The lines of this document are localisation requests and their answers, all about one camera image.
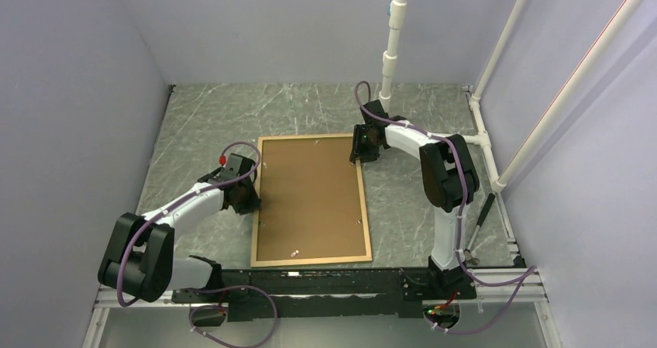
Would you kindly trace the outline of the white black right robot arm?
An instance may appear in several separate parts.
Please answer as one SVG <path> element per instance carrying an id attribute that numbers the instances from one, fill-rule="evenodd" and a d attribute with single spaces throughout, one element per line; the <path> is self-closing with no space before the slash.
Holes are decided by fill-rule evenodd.
<path id="1" fill-rule="evenodd" d="M 463 136 L 438 136 L 404 118 L 389 117 L 379 100 L 359 106 L 363 124 L 354 126 L 349 162 L 372 162 L 380 148 L 398 149 L 416 158 L 425 196 L 435 209 L 435 238 L 429 258 L 427 287 L 444 298 L 466 278 L 460 262 L 464 216 L 480 181 Z"/>

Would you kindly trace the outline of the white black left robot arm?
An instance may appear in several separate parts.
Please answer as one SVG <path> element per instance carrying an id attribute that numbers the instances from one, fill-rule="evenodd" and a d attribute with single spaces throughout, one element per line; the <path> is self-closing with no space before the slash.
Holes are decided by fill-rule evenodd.
<path id="1" fill-rule="evenodd" d="M 98 269 L 98 282 L 117 291 L 121 306 L 156 301 L 166 291 L 192 289 L 202 301 L 222 291 L 222 266 L 208 258 L 174 256 L 181 235 L 222 210 L 247 215 L 260 208 L 254 181 L 257 161 L 231 153 L 220 167 L 200 177 L 190 190 L 142 215 L 124 213 L 115 222 Z"/>

